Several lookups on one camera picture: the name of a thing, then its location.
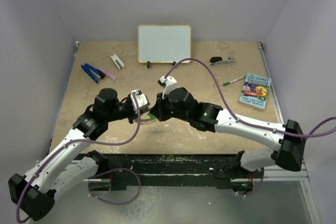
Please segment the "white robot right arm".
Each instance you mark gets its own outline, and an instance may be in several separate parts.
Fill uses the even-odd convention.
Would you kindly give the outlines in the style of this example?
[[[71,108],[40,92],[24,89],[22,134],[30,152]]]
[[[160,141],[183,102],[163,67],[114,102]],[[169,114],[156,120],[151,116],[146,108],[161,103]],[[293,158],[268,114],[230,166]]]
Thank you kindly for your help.
[[[160,122],[175,118],[199,131],[232,134],[264,145],[264,149],[238,153],[238,161],[233,166],[238,177],[273,165],[292,172],[301,170],[306,139],[296,121],[281,124],[247,118],[249,125],[245,125],[242,116],[234,118],[219,105],[198,102],[185,88],[157,94],[150,113]]]

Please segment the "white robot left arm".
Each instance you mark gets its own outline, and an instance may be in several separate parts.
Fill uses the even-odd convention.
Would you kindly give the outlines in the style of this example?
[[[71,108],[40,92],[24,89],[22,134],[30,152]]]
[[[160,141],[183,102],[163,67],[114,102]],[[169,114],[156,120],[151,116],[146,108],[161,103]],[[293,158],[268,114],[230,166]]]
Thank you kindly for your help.
[[[107,131],[110,122],[123,119],[130,123],[139,121],[149,105],[141,90],[133,90],[119,100],[116,90],[102,89],[57,147],[25,174],[15,173],[9,179],[17,223],[40,220],[67,190],[85,178],[104,177],[108,165],[95,157],[87,156],[76,166],[71,162],[91,144],[100,144],[97,139]]]

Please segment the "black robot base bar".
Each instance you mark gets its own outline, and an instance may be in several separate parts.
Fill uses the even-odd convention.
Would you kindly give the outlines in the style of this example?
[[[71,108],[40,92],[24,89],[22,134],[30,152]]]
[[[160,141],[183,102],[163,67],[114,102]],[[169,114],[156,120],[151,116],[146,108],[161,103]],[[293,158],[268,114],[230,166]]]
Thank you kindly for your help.
[[[250,192],[253,181],[262,178],[261,168],[249,172],[234,154],[80,154],[93,158],[98,173],[110,181],[112,190],[128,186],[215,187]]]

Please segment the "large metal key ring disc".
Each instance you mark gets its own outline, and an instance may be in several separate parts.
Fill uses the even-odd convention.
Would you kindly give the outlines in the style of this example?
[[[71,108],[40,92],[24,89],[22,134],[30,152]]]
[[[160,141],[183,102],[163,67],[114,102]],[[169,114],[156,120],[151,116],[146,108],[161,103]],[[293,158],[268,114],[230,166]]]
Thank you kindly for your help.
[[[157,119],[156,118],[135,118],[135,119],[132,119],[131,122],[132,123],[136,123],[136,124],[141,124],[141,125],[149,125],[149,124],[152,124],[154,122],[156,122]]]

